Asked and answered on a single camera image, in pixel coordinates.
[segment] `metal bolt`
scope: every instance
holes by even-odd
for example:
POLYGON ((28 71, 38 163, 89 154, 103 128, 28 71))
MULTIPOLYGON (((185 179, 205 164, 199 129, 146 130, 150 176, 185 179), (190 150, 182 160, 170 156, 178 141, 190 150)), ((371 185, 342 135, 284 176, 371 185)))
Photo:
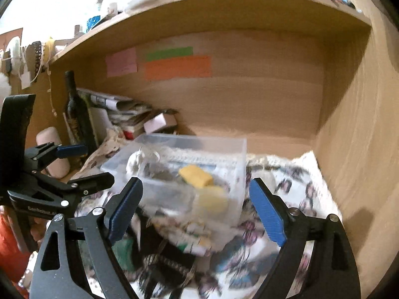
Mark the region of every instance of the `metal bolt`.
POLYGON ((331 214, 331 215, 330 215, 330 220, 333 221, 334 223, 336 223, 336 222, 337 222, 338 220, 340 220, 340 219, 338 218, 337 215, 331 214))
POLYGON ((293 216, 299 216, 299 214, 300 214, 300 210, 298 208, 292 207, 289 209, 289 211, 290 211, 290 214, 293 216))
POLYGON ((53 218, 54 221, 61 221, 64 218, 63 214, 56 214, 53 218))
POLYGON ((103 210, 102 210, 101 207, 97 207, 97 208, 94 208, 94 209, 93 209, 93 215, 95 215, 95 216, 101 215, 102 212, 103 212, 103 210))

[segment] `transparent plastic container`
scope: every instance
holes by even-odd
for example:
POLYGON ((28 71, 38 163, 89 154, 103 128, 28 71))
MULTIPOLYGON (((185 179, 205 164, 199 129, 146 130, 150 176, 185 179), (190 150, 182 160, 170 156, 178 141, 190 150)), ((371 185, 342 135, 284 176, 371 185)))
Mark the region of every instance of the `transparent plastic container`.
POLYGON ((197 137, 184 135, 141 135, 123 147, 114 157, 101 166, 101 170, 115 176, 121 186, 129 180, 126 165, 129 157, 140 148, 156 153, 155 168, 167 168, 160 178, 150 177, 148 170, 140 170, 137 177, 143 182, 143 198, 140 205, 159 207, 182 214, 193 214, 205 221, 219 221, 236 225, 241 215, 245 197, 246 139, 197 137), (216 185, 227 193, 224 211, 193 210, 198 190, 179 181, 178 169, 189 164, 199 166, 214 177, 216 185))

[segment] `green fabric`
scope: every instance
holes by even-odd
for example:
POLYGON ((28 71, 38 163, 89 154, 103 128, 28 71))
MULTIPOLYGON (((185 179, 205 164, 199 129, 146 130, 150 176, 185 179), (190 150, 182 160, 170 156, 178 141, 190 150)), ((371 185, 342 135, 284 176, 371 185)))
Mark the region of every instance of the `green fabric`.
POLYGON ((135 271, 132 263, 132 247, 133 239, 131 238, 119 240, 112 247, 120 268, 124 271, 135 271))
POLYGON ((160 59, 170 59, 172 57, 191 56, 193 54, 194 53, 193 53, 192 47, 163 49, 161 51, 148 53, 146 55, 146 61, 147 62, 158 61, 160 59))

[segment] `dark glass bottle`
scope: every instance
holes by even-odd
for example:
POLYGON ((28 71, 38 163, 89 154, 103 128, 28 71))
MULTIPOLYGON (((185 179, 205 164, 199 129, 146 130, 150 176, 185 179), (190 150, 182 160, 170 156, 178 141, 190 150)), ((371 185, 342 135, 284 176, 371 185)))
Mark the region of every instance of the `dark glass bottle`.
POLYGON ((91 127, 89 112, 85 101, 78 96, 73 71, 65 72, 65 84, 69 93, 65 106, 65 116, 69 128, 78 144, 85 144, 88 148, 87 156, 90 156, 96 149, 96 141, 91 127))

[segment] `pink paper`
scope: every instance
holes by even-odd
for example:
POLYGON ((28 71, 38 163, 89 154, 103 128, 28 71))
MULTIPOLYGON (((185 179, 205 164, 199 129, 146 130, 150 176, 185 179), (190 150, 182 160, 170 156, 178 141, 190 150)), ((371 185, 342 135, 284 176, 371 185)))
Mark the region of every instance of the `pink paper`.
POLYGON ((105 57, 106 76, 114 77, 137 72, 136 49, 125 49, 105 57))

